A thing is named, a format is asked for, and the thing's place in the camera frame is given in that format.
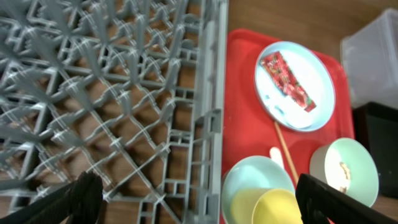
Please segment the black object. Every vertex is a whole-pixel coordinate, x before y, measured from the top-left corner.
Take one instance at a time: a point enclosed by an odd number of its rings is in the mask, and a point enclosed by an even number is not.
[[[376,164],[380,193],[398,198],[398,110],[368,103],[354,110],[354,126]]]
[[[308,174],[301,174],[296,199],[304,224],[397,224]]]
[[[102,180],[92,172],[0,220],[0,224],[95,224],[102,203]]]

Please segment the black container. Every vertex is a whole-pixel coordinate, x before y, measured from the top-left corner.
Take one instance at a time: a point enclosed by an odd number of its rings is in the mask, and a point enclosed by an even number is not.
[[[379,192],[398,198],[398,110],[368,103],[354,110],[356,140],[372,155]]]

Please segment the plastic grid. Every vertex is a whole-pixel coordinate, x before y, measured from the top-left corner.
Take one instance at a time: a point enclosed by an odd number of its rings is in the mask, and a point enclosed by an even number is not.
[[[61,183],[72,181],[75,176],[67,171],[64,161],[80,152],[89,163],[87,170],[101,176],[107,202],[139,202],[137,223],[146,218],[155,223],[159,205],[175,223],[216,223],[223,103],[223,77],[217,78],[216,74],[223,72],[217,54],[224,53],[224,43],[221,50],[215,49],[220,38],[220,15],[215,12],[221,5],[226,11],[225,2],[121,3],[116,9],[113,0],[1,1],[0,169],[9,180],[0,182],[0,195],[17,195],[12,199],[11,212],[25,206],[21,197],[30,198],[31,203],[46,196],[60,185],[47,183],[32,189],[28,183],[47,171]],[[186,13],[189,4],[198,3],[201,17]],[[221,17],[225,22],[225,12]],[[194,40],[185,37],[187,34],[198,36],[200,49]],[[198,64],[206,66],[201,69]],[[194,88],[178,85],[182,67],[197,68]],[[102,86],[102,94],[93,97],[89,91],[92,85]],[[75,104],[61,110],[59,105],[65,101]],[[120,114],[104,118],[100,111],[110,101],[115,102],[112,106],[120,107]],[[179,106],[192,111],[190,128],[185,130],[173,125]],[[148,107],[157,119],[143,123],[136,114],[148,112]],[[71,128],[87,116],[98,124],[91,133]],[[135,126],[137,132],[128,139],[115,134],[113,128],[120,123]],[[167,127],[167,139],[160,143],[151,136],[159,125]],[[88,146],[101,135],[109,139],[109,151],[98,158]],[[142,139],[153,154],[139,161],[127,148]],[[167,177],[170,155],[176,148],[187,152],[183,179]],[[21,153],[22,165],[16,168],[17,163],[11,159]],[[131,168],[117,181],[104,170],[116,157],[124,158]],[[143,172],[156,159],[163,162],[159,185]],[[123,185],[136,176],[149,193],[140,197],[123,195]],[[198,176],[197,181],[193,182],[192,176]],[[192,192],[196,192],[194,206],[190,206]],[[182,215],[170,207],[168,198],[183,200]],[[152,211],[148,211],[148,204],[153,205]]]

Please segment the red tray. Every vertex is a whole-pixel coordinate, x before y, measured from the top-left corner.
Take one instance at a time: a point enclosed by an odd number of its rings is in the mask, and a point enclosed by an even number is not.
[[[245,157],[269,156],[272,146],[282,149],[273,120],[261,106],[254,89],[257,57],[265,47],[277,41],[279,40],[273,37],[244,29],[234,30],[228,35],[223,175]],[[320,146],[342,137],[354,138],[348,81],[343,67],[327,55],[314,53],[325,64],[333,80],[336,106],[329,122],[318,131],[298,133],[280,126],[299,175],[309,172],[311,156]],[[284,162],[292,178],[285,156]]]

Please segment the clear plastic container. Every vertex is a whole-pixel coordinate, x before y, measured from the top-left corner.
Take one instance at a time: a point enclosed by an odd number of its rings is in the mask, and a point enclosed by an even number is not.
[[[370,101],[398,108],[398,11],[386,9],[377,19],[341,43],[351,105]]]

